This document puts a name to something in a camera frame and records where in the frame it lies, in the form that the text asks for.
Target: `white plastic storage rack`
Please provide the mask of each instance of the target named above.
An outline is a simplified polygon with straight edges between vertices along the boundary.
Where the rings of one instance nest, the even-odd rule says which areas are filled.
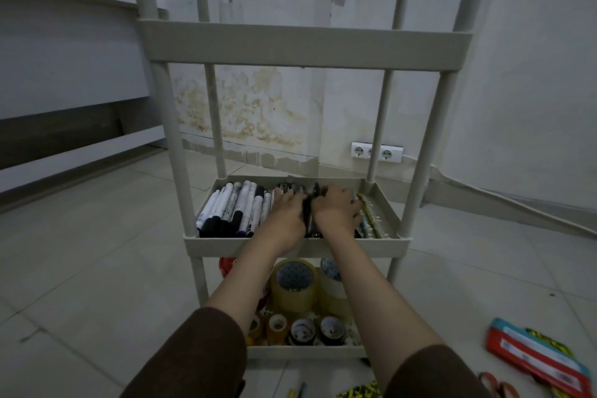
[[[461,92],[470,67],[476,41],[476,19],[487,11],[489,0],[460,0],[452,32],[402,30],[407,0],[396,0],[391,30],[294,27],[270,25],[211,24],[207,0],[197,0],[199,22],[162,21],[156,0],[137,0],[145,54],[156,82],[160,113],[168,142],[178,204],[184,225],[184,243],[190,256],[199,303],[205,304],[208,291],[203,257],[235,257],[243,244],[240,238],[199,238],[197,214],[191,198],[168,63],[203,63],[205,66],[211,125],[213,129],[218,180],[212,191],[228,182],[215,81],[215,64],[271,65],[280,67],[357,68],[384,70],[377,114],[372,158],[379,155],[387,115],[393,70],[435,71],[440,75],[429,121],[425,130],[403,219],[375,183],[377,161],[369,161],[367,178],[311,178],[320,183],[338,183],[361,190],[379,205],[391,239],[361,239],[358,243],[370,257],[392,258],[388,280],[393,283],[400,260],[407,253],[414,217],[429,181],[430,166],[437,150],[454,93]],[[251,179],[235,176],[235,181]],[[252,181],[272,187],[279,176],[253,177]],[[287,257],[326,258],[331,252],[322,239],[305,239]],[[362,347],[250,347],[249,357],[257,359],[322,359],[364,357]]]

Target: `white cable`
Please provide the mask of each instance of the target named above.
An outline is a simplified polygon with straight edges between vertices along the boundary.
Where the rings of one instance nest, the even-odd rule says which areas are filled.
[[[402,157],[406,157],[406,158],[412,159],[414,161],[418,160],[416,157],[408,156],[407,154],[403,154]],[[546,219],[550,219],[552,221],[559,222],[560,224],[563,224],[563,225],[568,225],[569,227],[578,229],[579,231],[582,231],[582,232],[588,234],[591,237],[597,238],[597,231],[595,231],[593,229],[590,229],[588,227],[585,227],[584,225],[579,225],[579,224],[576,224],[576,223],[574,223],[572,221],[569,221],[569,220],[566,220],[566,219],[562,219],[560,217],[557,217],[557,216],[551,215],[549,213],[540,211],[540,210],[538,210],[536,208],[533,208],[532,206],[528,206],[528,205],[525,205],[524,203],[516,201],[513,198],[497,194],[496,192],[492,192],[492,191],[488,191],[488,190],[485,190],[485,189],[481,189],[481,188],[479,188],[477,186],[473,186],[472,184],[463,183],[462,181],[460,181],[460,180],[458,180],[456,178],[452,178],[451,176],[444,175],[441,172],[441,170],[437,167],[437,165],[431,164],[431,168],[437,170],[437,172],[440,174],[440,176],[442,178],[447,179],[448,181],[452,181],[453,183],[460,184],[461,186],[464,186],[464,187],[467,187],[469,189],[472,189],[475,192],[480,192],[481,194],[489,195],[490,197],[497,198],[497,199],[502,200],[502,201],[506,201],[506,202],[508,202],[508,203],[510,203],[512,205],[524,208],[528,212],[532,212],[534,214],[538,214],[541,217],[544,217]]]

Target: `electrical socket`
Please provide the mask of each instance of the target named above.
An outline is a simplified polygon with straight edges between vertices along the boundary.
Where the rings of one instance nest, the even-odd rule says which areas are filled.
[[[350,148],[350,155],[358,159],[369,159],[371,157],[372,144],[353,142]],[[401,146],[382,145],[379,149],[377,160],[383,162],[400,163],[404,148]]]

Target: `brown sleeve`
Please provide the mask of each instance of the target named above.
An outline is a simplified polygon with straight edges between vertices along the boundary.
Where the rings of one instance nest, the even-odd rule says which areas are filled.
[[[246,367],[241,328],[226,313],[205,307],[168,338],[121,397],[232,398],[243,385]]]
[[[392,376],[384,398],[490,398],[489,392],[462,359],[445,345],[421,349]]]

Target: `person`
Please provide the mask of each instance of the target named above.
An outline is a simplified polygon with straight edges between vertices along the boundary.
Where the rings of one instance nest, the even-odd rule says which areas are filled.
[[[274,190],[272,213],[230,273],[145,364],[121,396],[237,397],[247,365],[246,335],[275,263],[305,235],[302,194]],[[360,201],[329,186],[312,201],[317,228],[340,269],[354,319],[384,397],[489,396],[459,356],[412,309],[354,240]]]

